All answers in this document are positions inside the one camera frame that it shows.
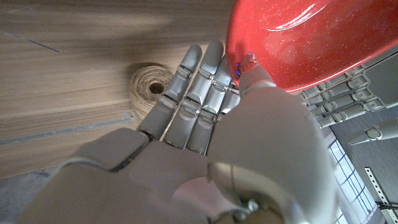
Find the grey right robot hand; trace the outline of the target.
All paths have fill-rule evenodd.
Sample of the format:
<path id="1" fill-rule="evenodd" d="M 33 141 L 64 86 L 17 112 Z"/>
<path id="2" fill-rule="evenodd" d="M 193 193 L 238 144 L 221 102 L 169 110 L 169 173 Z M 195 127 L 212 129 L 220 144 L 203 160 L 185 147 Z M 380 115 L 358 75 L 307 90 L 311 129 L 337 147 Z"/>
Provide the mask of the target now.
<path id="1" fill-rule="evenodd" d="M 336 180 L 317 121 L 251 52 L 226 104 L 204 83 L 229 84 L 223 51 L 191 46 L 139 127 L 82 145 L 19 223 L 332 223 Z"/>

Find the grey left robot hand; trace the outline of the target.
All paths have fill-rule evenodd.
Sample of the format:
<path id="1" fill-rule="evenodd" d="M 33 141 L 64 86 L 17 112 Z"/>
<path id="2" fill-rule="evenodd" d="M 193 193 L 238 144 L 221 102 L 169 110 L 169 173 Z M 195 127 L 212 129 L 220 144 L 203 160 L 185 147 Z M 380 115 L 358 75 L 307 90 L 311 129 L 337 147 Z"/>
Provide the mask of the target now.
<path id="1" fill-rule="evenodd" d="M 397 106 L 397 46 L 299 94 L 326 128 Z"/>

